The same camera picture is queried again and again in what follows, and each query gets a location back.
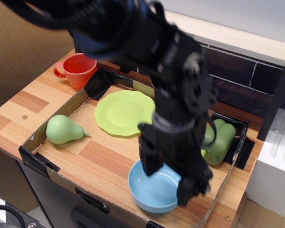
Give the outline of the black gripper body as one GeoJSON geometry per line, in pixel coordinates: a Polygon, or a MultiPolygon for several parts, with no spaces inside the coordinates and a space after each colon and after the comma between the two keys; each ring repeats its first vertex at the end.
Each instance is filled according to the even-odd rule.
{"type": "Polygon", "coordinates": [[[192,179],[199,185],[199,194],[209,191],[213,174],[203,160],[200,149],[206,130],[211,123],[208,114],[197,116],[184,123],[169,123],[155,114],[152,124],[141,123],[140,140],[152,145],[157,156],[182,178],[192,179]]]}

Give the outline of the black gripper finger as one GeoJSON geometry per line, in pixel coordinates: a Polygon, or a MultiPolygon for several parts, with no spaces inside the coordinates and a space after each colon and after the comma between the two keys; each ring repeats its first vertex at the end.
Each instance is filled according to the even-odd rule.
{"type": "Polygon", "coordinates": [[[163,166],[163,162],[157,156],[153,146],[149,145],[146,140],[140,140],[139,144],[143,171],[147,176],[151,176],[163,166]]]}
{"type": "Polygon", "coordinates": [[[200,193],[199,185],[192,179],[182,178],[177,189],[177,198],[179,206],[186,206],[192,197],[200,193]]]}

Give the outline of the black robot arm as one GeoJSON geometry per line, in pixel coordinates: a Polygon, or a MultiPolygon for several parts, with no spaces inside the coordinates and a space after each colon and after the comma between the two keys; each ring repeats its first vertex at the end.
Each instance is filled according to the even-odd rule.
{"type": "Polygon", "coordinates": [[[67,30],[88,57],[142,69],[155,91],[152,124],[138,126],[144,172],[152,175],[163,164],[174,169],[181,176],[180,206],[209,190],[213,174],[200,148],[216,89],[203,48],[167,22],[160,2],[6,0],[4,4],[34,25],[67,30]]]}

